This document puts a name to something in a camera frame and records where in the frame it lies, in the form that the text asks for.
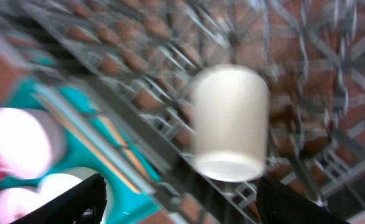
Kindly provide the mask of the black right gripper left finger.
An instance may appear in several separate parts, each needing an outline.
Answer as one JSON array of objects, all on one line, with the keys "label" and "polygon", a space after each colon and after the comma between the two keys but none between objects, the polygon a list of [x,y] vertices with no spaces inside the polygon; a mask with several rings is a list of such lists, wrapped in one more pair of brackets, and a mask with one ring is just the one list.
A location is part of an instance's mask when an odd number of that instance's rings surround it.
[{"label": "black right gripper left finger", "polygon": [[12,224],[101,224],[107,205],[105,178],[91,175]]}]

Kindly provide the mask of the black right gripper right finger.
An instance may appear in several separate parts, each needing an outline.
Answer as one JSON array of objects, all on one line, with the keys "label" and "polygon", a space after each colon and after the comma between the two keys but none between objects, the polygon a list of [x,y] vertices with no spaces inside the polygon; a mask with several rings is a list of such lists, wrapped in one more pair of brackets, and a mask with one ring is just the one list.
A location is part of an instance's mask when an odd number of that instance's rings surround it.
[{"label": "black right gripper right finger", "polygon": [[269,177],[258,182],[256,206],[262,224],[349,224]]}]

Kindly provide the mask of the pink bowl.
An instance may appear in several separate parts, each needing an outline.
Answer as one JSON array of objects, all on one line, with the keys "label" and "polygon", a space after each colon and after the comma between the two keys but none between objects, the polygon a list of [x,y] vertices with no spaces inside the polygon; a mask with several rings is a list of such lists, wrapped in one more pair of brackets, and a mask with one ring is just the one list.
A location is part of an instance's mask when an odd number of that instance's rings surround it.
[{"label": "pink bowl", "polygon": [[0,107],[0,167],[18,179],[38,179],[62,160],[65,132],[46,111]]}]

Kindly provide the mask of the white cup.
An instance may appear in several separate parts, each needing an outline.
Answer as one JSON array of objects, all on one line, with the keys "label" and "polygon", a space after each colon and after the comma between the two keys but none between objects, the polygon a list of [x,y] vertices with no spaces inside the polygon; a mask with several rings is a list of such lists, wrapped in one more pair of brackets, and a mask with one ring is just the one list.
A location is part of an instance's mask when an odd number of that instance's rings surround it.
[{"label": "white cup", "polygon": [[217,65],[194,83],[192,162],[214,180],[260,177],[267,155],[270,93],[265,80],[240,65]]}]

